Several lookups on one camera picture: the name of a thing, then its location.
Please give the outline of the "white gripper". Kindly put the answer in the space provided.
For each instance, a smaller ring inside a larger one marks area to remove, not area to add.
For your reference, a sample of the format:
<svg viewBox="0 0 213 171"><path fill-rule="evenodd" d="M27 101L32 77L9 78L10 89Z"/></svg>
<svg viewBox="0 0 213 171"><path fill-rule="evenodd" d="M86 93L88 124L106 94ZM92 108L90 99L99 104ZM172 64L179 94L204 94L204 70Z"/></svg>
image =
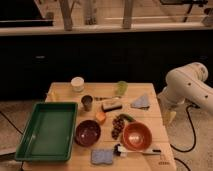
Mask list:
<svg viewBox="0 0 213 171"><path fill-rule="evenodd" d="M165 87L157 95L157 99L159 101L162 116L164 117L164 124L171 124L176 116L176 112L173 110L182 103L182 97L172 88Z"/></svg>

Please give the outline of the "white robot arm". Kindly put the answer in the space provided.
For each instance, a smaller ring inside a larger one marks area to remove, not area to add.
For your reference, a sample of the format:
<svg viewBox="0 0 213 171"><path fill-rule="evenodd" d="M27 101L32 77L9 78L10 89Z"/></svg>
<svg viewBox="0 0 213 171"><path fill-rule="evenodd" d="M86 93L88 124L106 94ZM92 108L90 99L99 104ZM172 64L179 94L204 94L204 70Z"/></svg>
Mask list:
<svg viewBox="0 0 213 171"><path fill-rule="evenodd" d="M176 116L175 108L189 100L207 113L213 114L213 88L205 84L208 70L205 65L193 62L170 70L166 87L157 95L164 125Z"/></svg>

